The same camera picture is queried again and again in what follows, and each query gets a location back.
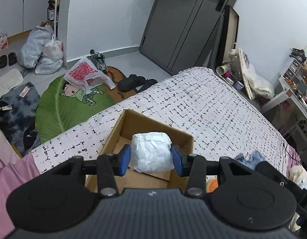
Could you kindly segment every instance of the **white cabinet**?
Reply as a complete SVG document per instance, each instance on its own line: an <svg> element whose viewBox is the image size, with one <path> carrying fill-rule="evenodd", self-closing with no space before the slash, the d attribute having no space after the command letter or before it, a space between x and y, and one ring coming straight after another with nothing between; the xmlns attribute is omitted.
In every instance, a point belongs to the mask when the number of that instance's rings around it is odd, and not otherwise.
<svg viewBox="0 0 307 239"><path fill-rule="evenodd" d="M23 0L0 0L0 33L2 32L6 32L8 36L23 32Z"/></svg>
<svg viewBox="0 0 307 239"><path fill-rule="evenodd" d="M47 21L49 0L24 0L23 31L28 31Z"/></svg>

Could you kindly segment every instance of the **green leaf rug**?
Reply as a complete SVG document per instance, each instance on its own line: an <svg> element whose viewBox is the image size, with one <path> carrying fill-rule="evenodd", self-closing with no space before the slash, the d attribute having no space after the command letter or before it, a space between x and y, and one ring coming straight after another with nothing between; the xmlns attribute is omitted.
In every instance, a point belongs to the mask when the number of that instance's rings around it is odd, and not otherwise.
<svg viewBox="0 0 307 239"><path fill-rule="evenodd" d="M108 70L108 76L114 83L125 78L116 68L109 67ZM86 95L82 90L67 84L63 76L56 78L41 96L36 111L35 127L41 136L41 143L135 94L135 90L121 93L117 87L110 90L102 84Z"/></svg>

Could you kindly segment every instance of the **cartoon character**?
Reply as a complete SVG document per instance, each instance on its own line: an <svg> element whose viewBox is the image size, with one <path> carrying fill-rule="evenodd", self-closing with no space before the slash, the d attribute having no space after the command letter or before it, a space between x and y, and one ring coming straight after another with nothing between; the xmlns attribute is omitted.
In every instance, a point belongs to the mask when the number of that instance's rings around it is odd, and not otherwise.
<svg viewBox="0 0 307 239"><path fill-rule="evenodd" d="M70 83L66 82L63 85L63 90L64 92L61 93L61 96L66 96L66 97L76 97L80 102L82 103L89 103L89 106L93 106L96 104L92 100L93 96L98 93L98 94L104 94L102 91L100 91L98 88L92 88L92 92L90 94L86 94L83 90L77 88L74 85L71 85Z"/></svg>

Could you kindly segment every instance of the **black and white patterned fabric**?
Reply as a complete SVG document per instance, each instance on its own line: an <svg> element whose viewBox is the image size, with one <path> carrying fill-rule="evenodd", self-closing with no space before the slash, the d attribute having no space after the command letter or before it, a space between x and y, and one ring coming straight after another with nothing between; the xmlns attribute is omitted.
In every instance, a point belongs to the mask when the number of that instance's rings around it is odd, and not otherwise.
<svg viewBox="0 0 307 239"><path fill-rule="evenodd" d="M286 174L287 143L281 134L234 88L200 67L157 83L32 150L39 171L76 155L96 159L124 109L191 134L194 153L207 160L239 153L248 159L257 150Z"/></svg>

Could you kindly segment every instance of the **dark blue tie-dye rug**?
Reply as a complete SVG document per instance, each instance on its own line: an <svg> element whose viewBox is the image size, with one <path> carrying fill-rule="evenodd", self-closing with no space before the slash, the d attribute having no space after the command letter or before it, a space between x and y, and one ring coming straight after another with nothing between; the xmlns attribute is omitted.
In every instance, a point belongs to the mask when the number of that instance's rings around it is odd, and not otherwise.
<svg viewBox="0 0 307 239"><path fill-rule="evenodd" d="M30 90L22 98L20 93L26 86ZM0 112L0 129L22 156L40 145L40 137L35 129L35 114L39 100L40 96L30 82L14 88L0 99L0 107L13 105L13 110Z"/></svg>

